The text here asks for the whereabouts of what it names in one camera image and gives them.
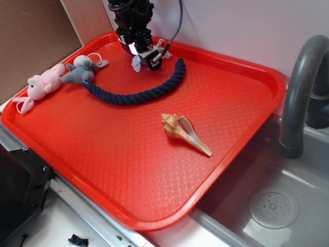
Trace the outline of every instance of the black cable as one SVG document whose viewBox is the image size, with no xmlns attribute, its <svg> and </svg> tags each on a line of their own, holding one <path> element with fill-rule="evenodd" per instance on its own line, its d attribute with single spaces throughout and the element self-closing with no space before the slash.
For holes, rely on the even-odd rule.
<svg viewBox="0 0 329 247">
<path fill-rule="evenodd" d="M 171 43 L 173 42 L 173 40 L 175 39 L 175 37 L 177 36 L 179 30 L 180 30 L 180 27 L 181 27 L 181 23 L 182 23 L 182 20 L 183 20 L 183 4 L 182 4 L 182 1 L 181 0 L 178 0 L 179 1 L 179 8 L 180 8 L 180 15 L 179 15 L 179 24 L 178 24 L 178 27 L 174 33 L 174 35 L 171 37 L 170 41 L 168 42 L 168 44 L 166 45 L 166 47 L 163 49 L 163 51 L 161 52 L 161 54 L 164 56 L 167 52 L 167 50 L 169 49 Z"/>
</svg>

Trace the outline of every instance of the black clip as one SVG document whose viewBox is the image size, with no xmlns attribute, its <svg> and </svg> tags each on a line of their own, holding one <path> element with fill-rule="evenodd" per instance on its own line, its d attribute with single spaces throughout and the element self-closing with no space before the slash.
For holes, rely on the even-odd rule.
<svg viewBox="0 0 329 247">
<path fill-rule="evenodd" d="M 68 241 L 77 246 L 88 246 L 88 239 L 79 238 L 77 235 L 74 234 L 71 238 L 68 239 Z"/>
</svg>

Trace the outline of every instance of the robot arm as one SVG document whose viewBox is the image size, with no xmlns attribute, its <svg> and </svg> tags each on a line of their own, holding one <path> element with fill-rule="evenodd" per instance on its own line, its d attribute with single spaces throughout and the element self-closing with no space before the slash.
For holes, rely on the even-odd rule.
<svg viewBox="0 0 329 247">
<path fill-rule="evenodd" d="M 159 69 L 161 59 L 153 61 L 159 51 L 153 44 L 151 30 L 146 28 L 154 5 L 149 0 L 108 0 L 108 3 L 110 11 L 115 13 L 114 21 L 119 26 L 116 33 L 124 50 L 133 55 L 130 45 L 134 44 L 141 63 L 152 70 Z"/>
</svg>

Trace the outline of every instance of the tray rim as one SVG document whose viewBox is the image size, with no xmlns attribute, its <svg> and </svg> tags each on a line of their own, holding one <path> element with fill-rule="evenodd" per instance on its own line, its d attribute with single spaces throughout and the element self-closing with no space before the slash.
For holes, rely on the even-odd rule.
<svg viewBox="0 0 329 247">
<path fill-rule="evenodd" d="M 92 52 L 96 52 L 98 49 L 103 47 L 106 44 L 118 42 L 118 37 L 115 32 L 106 33 L 95 40 L 91 41 L 89 44 L 84 46 L 83 48 L 77 50 L 71 56 L 66 58 L 62 63 L 72 63 L 74 58 L 80 54 L 89 54 Z M 249 140 L 256 134 L 258 129 L 262 126 L 262 124 L 267 120 L 267 118 L 272 114 L 275 108 L 279 105 L 281 100 L 283 99 L 286 93 L 286 85 L 283 76 L 276 70 L 255 64 L 252 62 L 248 62 L 242 59 L 233 58 L 227 55 L 218 54 L 212 51 L 207 51 L 201 48 L 192 47 L 189 45 L 185 45 L 182 43 L 173 42 L 171 46 L 171 52 L 175 54 L 175 56 L 179 57 L 179 54 L 182 50 L 188 50 L 189 56 L 183 57 L 187 60 L 192 60 L 196 55 L 199 55 L 199 59 L 203 64 L 209 66 L 225 66 L 225 68 L 220 68 L 226 71 L 230 71 L 234 73 L 235 66 L 239 66 L 239 75 L 246 76 L 251 79 L 255 79 L 257 81 L 261 81 L 264 79 L 270 79 L 275 81 L 274 84 L 267 84 L 269 88 L 272 90 L 273 99 L 265 108 L 264 112 L 257 117 L 257 119 L 252 123 L 252 125 L 248 128 L 248 131 L 245 132 L 242 137 L 237 141 L 234 147 L 224 156 L 224 158 L 220 161 L 220 163 L 214 168 L 214 170 L 208 175 L 208 177 L 200 184 L 200 186 L 194 191 L 194 193 L 188 198 L 186 203 L 182 205 L 182 207 L 176 211 L 175 213 L 159 220 L 155 221 L 145 221 L 137 218 L 135 215 L 130 213 L 127 209 L 117 203 L 110 196 L 106 195 L 102 192 L 97 186 L 90 183 L 86 178 L 78 179 L 71 172 L 72 169 L 62 168 L 58 173 L 67 179 L 73 186 L 77 187 L 80 191 L 86 194 L 91 200 L 101 206 L 105 211 L 109 214 L 113 215 L 116 219 L 118 219 L 121 223 L 125 224 L 128 227 L 131 227 L 137 231 L 153 231 L 158 230 L 164 227 L 167 227 L 185 215 L 187 215 L 192 209 L 193 206 L 202 198 L 202 196 L 206 193 L 206 191 L 210 188 L 210 186 L 219 178 L 219 176 L 226 170 L 226 168 L 230 165 L 231 161 L 238 155 L 238 153 L 243 149 L 243 147 L 249 142 Z M 17 96 L 23 96 L 27 94 L 27 89 L 22 90 L 18 93 Z M 15 107 L 13 102 L 10 101 L 6 107 L 4 108 L 1 119 L 9 130 L 11 130 L 18 138 L 20 138 L 23 142 L 28 140 L 26 143 L 29 144 L 29 147 L 32 148 L 35 152 L 38 152 L 39 155 L 44 158 L 48 162 L 49 157 L 51 157 L 51 162 L 60 162 L 62 164 L 66 164 L 60 157 L 51 153 L 51 150 L 43 147 L 38 144 L 36 139 L 31 139 L 31 137 L 23 131 L 21 128 L 15 127 L 8 118 L 9 108 Z"/>
</svg>

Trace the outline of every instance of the brown cardboard panel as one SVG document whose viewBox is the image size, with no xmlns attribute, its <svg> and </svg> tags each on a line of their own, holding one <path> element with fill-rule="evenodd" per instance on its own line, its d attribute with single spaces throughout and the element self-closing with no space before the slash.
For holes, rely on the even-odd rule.
<svg viewBox="0 0 329 247">
<path fill-rule="evenodd" d="M 0 104 L 81 47 L 59 0 L 0 0 Z"/>
</svg>

